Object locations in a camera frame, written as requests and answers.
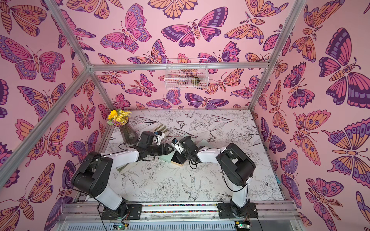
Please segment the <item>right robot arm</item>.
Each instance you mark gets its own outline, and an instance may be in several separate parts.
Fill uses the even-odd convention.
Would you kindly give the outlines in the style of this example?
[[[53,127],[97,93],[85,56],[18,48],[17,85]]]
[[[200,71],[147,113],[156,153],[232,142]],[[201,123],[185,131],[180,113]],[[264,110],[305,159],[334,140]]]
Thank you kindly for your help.
[[[227,188],[233,193],[231,211],[240,218],[247,215],[250,198],[249,181],[256,169],[255,163],[234,143],[226,147],[197,146],[190,136],[174,138],[172,146],[187,160],[198,163],[218,163]]]

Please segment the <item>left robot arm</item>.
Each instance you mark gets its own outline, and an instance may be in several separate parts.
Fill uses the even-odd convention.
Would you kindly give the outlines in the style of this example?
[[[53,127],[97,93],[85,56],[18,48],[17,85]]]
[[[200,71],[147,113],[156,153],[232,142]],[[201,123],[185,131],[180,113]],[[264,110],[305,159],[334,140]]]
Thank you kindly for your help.
[[[123,151],[111,154],[90,152],[70,180],[71,185],[98,201],[112,217],[126,218],[129,213],[127,200],[108,186],[111,171],[116,167],[142,161],[148,156],[169,155],[175,148],[161,142],[164,136],[162,132],[145,131],[135,144],[127,146]]]

